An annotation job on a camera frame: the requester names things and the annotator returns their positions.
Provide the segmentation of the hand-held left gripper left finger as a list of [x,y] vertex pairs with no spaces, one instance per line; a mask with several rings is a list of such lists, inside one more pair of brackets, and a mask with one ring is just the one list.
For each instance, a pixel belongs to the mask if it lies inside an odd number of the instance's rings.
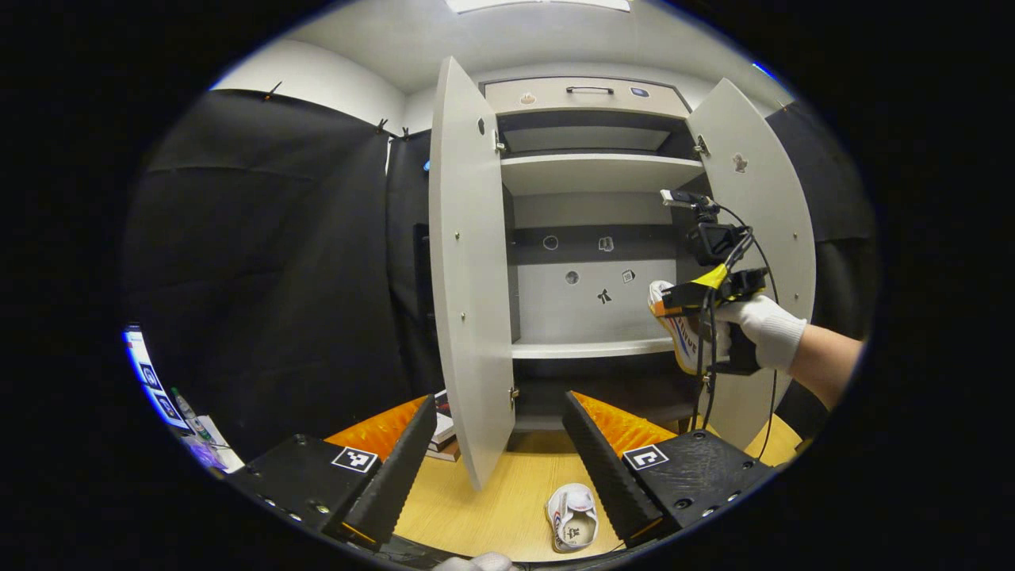
[[394,536],[435,429],[435,397],[424,395],[326,439],[295,434],[226,483],[313,534],[378,550]]

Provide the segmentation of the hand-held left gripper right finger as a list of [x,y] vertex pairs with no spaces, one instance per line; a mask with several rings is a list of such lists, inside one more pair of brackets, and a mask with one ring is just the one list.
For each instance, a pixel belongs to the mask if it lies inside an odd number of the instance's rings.
[[563,427],[627,548],[699,527],[775,476],[710,431],[678,435],[581,392],[563,401]]

